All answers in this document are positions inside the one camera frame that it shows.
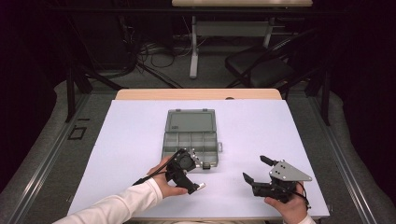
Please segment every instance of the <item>black cable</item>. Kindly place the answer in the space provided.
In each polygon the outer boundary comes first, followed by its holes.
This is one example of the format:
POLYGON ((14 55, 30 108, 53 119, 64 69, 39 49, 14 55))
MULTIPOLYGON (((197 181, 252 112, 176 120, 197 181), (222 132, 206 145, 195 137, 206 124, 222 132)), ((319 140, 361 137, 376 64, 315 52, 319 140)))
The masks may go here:
POLYGON ((160 168, 158 168, 156 171, 154 171, 151 175, 147 175, 147 176, 145 176, 145 177, 143 177, 143 178, 138 179, 136 182, 134 182, 134 183, 132 184, 132 186, 142 184, 142 183, 144 183, 146 180, 152 178, 152 177, 155 176, 155 175, 160 175, 160 174, 166 173, 166 172, 161 172, 161 170, 162 170, 165 166, 167 166, 167 165, 169 164, 169 162, 172 161, 172 160, 173 160, 181 151, 183 151, 183 150, 185 150, 185 149, 183 149, 183 148, 179 149, 179 150, 178 150, 175 154, 173 154, 173 156, 172 156, 171 158, 169 158, 169 160, 168 160, 166 163, 164 163, 160 168))
POLYGON ((169 64, 159 66, 159 65, 154 64, 154 60, 153 60, 154 55, 155 55, 155 54, 152 54, 152 55, 151 55, 150 63, 151 63, 151 65, 153 65, 154 67, 157 67, 157 68, 165 68, 165 67, 171 66, 171 65, 174 63, 175 58, 176 58, 174 52, 172 52, 172 53, 170 53, 170 55, 172 56, 172 61, 171 61, 169 64))
MULTIPOLYGON (((149 50, 148 47, 147 47, 147 45, 145 45, 144 48, 145 48, 146 51, 149 50)), ((140 56, 140 61, 142 62, 142 64, 144 64, 145 61, 146 61, 146 60, 148 59, 148 57, 149 57, 148 54, 141 54, 141 53, 137 54, 137 56, 140 56)))
POLYGON ((295 191, 292 191, 292 193, 293 193, 294 195, 297 195, 297 196, 299 196, 299 197, 301 197, 301 198, 304 199, 304 201, 305 201, 305 206, 306 206, 306 210, 308 210, 308 209, 311 208, 311 205, 309 205, 309 201, 308 201, 308 199, 307 199, 307 197, 306 197, 306 190, 305 190, 305 188, 304 188, 304 185, 303 185, 302 183, 300 183, 300 182, 297 182, 297 183, 303 188, 303 194, 297 193, 297 192, 295 192, 295 191))
POLYGON ((137 66, 142 68, 144 71, 150 73, 154 77, 158 78, 159 80, 161 80, 162 82, 167 84, 169 87, 171 87, 173 89, 177 89, 177 88, 183 89, 182 86, 180 86, 178 83, 176 83, 174 80, 172 80, 170 77, 168 77, 164 73, 161 73, 153 68, 147 67, 143 63, 137 63, 137 66))
POLYGON ((181 49, 181 51, 176 52, 176 56, 177 56, 177 57, 179 57, 179 56, 185 56, 185 55, 184 55, 184 51, 186 51, 187 49, 188 49, 189 51, 191 50, 191 39, 189 38, 188 35, 181 35, 179 41, 182 41, 182 42, 184 42, 185 44, 184 44, 184 47, 179 48, 179 49, 181 49), (183 41, 183 37, 184 37, 184 36, 187 37, 188 41, 183 41))

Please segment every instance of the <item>white table surface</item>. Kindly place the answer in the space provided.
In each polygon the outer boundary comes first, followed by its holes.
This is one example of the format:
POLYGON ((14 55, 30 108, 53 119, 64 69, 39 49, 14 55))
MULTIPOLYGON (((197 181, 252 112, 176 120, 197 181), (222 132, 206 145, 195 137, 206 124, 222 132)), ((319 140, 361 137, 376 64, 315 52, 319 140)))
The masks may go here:
POLYGON ((305 182, 312 217, 329 215, 315 174, 304 151, 289 108, 282 100, 113 101, 92 150, 85 174, 68 214, 131 186, 158 164, 169 109, 215 109, 218 141, 223 144, 219 166, 187 174, 204 189, 166 198, 137 218, 244 219, 280 218, 253 196, 242 173, 268 183, 272 167, 260 155, 286 160, 313 177, 305 182))

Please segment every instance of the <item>hand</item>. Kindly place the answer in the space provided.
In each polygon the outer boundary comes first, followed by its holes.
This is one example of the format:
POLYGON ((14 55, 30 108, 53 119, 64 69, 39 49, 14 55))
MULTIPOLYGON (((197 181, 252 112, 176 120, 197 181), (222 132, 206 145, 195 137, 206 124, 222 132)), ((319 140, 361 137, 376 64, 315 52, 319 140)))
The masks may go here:
MULTIPOLYGON (((151 175, 156 170, 158 170, 170 158, 171 158, 171 156, 164 157, 161 160, 160 164, 158 164, 157 166, 151 168, 148 171, 148 175, 151 175)), ((166 166, 160 171, 160 173, 161 172, 165 172, 165 171, 166 171, 166 166)), ((182 195, 182 194, 186 194, 188 192, 186 189, 183 189, 183 188, 169 186, 168 182, 166 181, 165 173, 159 174, 159 175, 155 175, 152 178, 155 180, 155 182, 157 182, 158 187, 160 187, 161 193, 163 194, 163 198, 166 198, 166 197, 169 197, 169 196, 182 195)))
MULTIPOLYGON (((297 184, 296 192, 303 194, 303 191, 302 185, 297 184)), ((295 194, 292 195, 290 201, 287 203, 282 203, 270 197, 266 197, 264 201, 273 206, 288 224, 299 223, 307 215, 305 200, 295 194)))

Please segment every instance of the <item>chair leg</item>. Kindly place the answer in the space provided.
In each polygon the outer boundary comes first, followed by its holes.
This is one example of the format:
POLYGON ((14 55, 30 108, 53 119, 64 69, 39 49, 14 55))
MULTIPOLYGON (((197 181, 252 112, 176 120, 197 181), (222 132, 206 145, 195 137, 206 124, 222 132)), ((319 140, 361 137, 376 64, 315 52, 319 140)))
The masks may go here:
POLYGON ((285 91, 285 101, 288 101, 289 90, 290 90, 290 89, 287 89, 287 90, 285 91))
POLYGON ((227 89, 232 88, 232 87, 236 86, 238 82, 239 82, 239 80, 236 79, 232 83, 228 84, 228 86, 226 86, 225 88, 227 88, 227 89))

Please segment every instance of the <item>black chair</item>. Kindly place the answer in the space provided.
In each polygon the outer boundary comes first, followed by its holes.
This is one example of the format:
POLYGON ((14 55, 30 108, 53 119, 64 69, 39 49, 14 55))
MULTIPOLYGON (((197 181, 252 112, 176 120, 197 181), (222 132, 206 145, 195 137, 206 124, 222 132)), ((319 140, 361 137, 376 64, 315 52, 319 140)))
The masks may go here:
POLYGON ((239 84, 249 88, 277 88, 281 94, 286 93, 287 99, 291 86, 313 76, 319 70, 319 67, 307 70, 293 66, 301 65, 294 63, 293 58, 303 49, 313 47, 312 44, 317 37, 318 30, 311 29, 291 36, 268 49, 255 46, 228 56, 225 66, 236 76, 236 80, 227 88, 239 84))

